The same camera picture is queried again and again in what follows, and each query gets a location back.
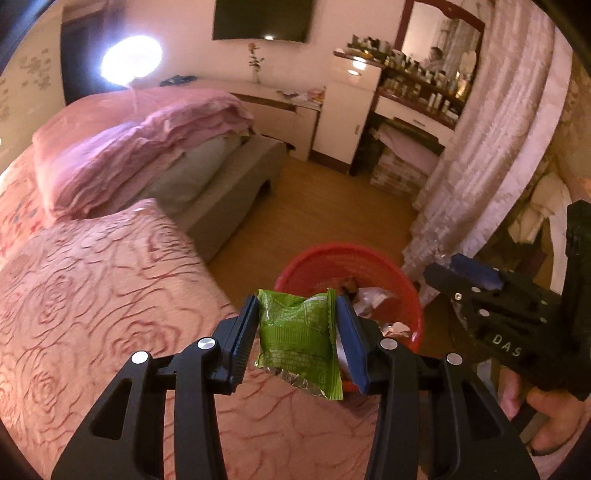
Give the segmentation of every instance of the lace curtain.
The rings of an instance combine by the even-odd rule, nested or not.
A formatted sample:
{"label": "lace curtain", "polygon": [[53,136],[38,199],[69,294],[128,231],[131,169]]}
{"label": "lace curtain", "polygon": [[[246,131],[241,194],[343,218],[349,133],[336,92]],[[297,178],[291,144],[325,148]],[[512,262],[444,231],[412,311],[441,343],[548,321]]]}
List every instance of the lace curtain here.
{"label": "lace curtain", "polygon": [[459,18],[448,19],[444,28],[449,33],[443,45],[439,45],[445,59],[442,70],[446,72],[448,78],[454,78],[460,68],[463,53],[476,51],[481,33]]}
{"label": "lace curtain", "polygon": [[423,282],[423,305],[437,292],[427,264],[487,242],[532,178],[563,110],[572,50],[531,0],[498,0],[482,59],[456,133],[420,192],[404,271]]}

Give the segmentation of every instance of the human hand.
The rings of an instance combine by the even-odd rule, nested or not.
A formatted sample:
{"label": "human hand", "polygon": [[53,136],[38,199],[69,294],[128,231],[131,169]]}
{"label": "human hand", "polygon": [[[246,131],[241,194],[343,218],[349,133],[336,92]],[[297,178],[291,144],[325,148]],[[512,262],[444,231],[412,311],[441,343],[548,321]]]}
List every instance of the human hand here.
{"label": "human hand", "polygon": [[549,455],[575,434],[585,412],[584,402],[567,391],[544,392],[533,387],[524,392],[521,377],[508,368],[501,369],[499,380],[501,408],[513,419],[524,401],[535,410],[548,416],[548,420],[530,442],[533,455]]}

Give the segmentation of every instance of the flower vase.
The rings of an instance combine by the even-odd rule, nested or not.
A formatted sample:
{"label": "flower vase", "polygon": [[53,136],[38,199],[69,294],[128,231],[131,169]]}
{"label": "flower vase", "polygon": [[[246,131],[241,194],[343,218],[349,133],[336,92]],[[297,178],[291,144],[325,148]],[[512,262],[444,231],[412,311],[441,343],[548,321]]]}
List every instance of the flower vase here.
{"label": "flower vase", "polygon": [[253,67],[252,68],[252,81],[254,83],[260,83],[261,82],[261,78],[259,77],[259,73],[261,71],[260,67]]}

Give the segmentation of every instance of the metal screw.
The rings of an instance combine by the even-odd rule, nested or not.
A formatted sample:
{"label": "metal screw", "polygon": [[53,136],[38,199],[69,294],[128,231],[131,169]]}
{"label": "metal screw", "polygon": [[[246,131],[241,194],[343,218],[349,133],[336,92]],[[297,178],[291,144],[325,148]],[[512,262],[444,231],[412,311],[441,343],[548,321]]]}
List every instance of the metal screw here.
{"label": "metal screw", "polygon": [[216,341],[211,337],[205,337],[197,342],[197,346],[201,350],[209,350],[216,346]]}
{"label": "metal screw", "polygon": [[385,350],[395,350],[398,348],[398,342],[393,338],[385,338],[379,344]]}
{"label": "metal screw", "polygon": [[131,356],[131,361],[135,364],[143,364],[145,361],[148,360],[148,352],[135,352]]}
{"label": "metal screw", "polygon": [[450,353],[447,356],[447,362],[452,365],[458,366],[458,365],[462,364],[463,358],[460,355],[458,355],[457,353]]}

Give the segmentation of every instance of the bright light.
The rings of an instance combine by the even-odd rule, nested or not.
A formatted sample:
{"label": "bright light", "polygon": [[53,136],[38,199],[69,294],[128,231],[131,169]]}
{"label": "bright light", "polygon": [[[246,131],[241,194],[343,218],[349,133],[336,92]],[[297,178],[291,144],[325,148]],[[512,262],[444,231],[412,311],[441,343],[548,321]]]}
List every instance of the bright light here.
{"label": "bright light", "polygon": [[100,66],[100,74],[116,85],[129,85],[134,79],[152,73],[162,61],[162,47],[144,35],[129,37],[111,47]]}
{"label": "bright light", "polygon": [[359,61],[359,60],[353,61],[353,68],[356,68],[358,70],[365,70],[366,66],[367,66],[367,64],[364,61]]}

